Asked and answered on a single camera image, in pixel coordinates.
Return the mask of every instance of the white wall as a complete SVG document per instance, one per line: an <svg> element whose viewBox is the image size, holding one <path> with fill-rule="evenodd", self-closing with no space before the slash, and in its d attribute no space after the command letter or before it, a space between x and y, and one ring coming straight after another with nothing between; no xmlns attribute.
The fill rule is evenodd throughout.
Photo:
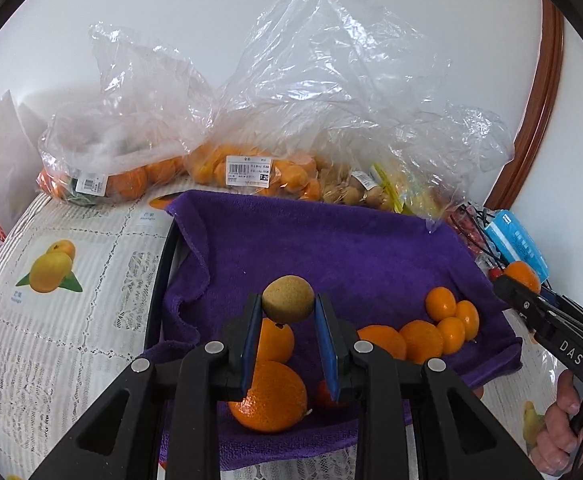
<svg viewBox="0 0 583 480"><path fill-rule="evenodd" d="M220 85L234 70L251 24L274 1L27 0L0 32L0 95L10 89L45 121L61 102L91 95L98 72L87 30L98 20L178 47ZM540 0L374 1L453 60L444 97L493 110L517 130L537 60ZM42 126L27 119L36 137ZM494 180L495 174L484 176L472 197L483 200Z"/></svg>
<svg viewBox="0 0 583 480"><path fill-rule="evenodd" d="M583 306L583 40L569 24L556 107L512 210L547 260L552 286Z"/></svg>

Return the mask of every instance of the yellow fruit print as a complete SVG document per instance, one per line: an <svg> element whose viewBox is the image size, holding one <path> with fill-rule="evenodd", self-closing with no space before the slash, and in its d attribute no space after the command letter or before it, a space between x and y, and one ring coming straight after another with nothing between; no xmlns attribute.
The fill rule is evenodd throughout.
<svg viewBox="0 0 583 480"><path fill-rule="evenodd" d="M83 288L72 272L75 257L75 245L69 240L58 240L36 259L28 275L16 286L29 285L40 294L53 292L57 288L82 292Z"/></svg>

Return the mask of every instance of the barcode label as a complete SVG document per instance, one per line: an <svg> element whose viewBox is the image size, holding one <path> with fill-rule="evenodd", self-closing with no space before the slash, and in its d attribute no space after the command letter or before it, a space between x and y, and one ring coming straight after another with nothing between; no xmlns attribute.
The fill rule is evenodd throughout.
<svg viewBox="0 0 583 480"><path fill-rule="evenodd" d="M76 192L94 196L105 196L107 175L84 173L76 183Z"/></svg>
<svg viewBox="0 0 583 480"><path fill-rule="evenodd" d="M363 184L364 188L367 191L369 191L373 187L378 186L378 184L376 184L376 181L364 171L352 171L351 176L353 176L358 182Z"/></svg>
<svg viewBox="0 0 583 480"><path fill-rule="evenodd" d="M272 170L270 156L228 155L225 166L228 186L269 187L269 173Z"/></svg>

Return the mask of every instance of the human hand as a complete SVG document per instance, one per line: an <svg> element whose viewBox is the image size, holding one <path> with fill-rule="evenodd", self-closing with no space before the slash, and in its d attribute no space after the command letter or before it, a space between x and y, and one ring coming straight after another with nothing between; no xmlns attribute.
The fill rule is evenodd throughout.
<svg viewBox="0 0 583 480"><path fill-rule="evenodd" d="M545 428L538 434L537 445L529 456L541 473L553 475L569 465L569 453L583 440L583 429L576 436L569 427L569 415L575 415L579 410L580 399L574 388L574 374L565 370L558 377L556 402L547 410Z"/></svg>

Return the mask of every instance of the blue package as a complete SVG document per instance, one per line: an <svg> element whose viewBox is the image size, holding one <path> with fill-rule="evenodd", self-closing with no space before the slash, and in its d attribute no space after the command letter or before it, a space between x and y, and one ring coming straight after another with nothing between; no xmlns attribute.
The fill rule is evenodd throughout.
<svg viewBox="0 0 583 480"><path fill-rule="evenodd" d="M536 271L540 283L549 277L545 258L513 213L507 209L499 211L485 228L485 232L508 263L519 260L526 262Z"/></svg>

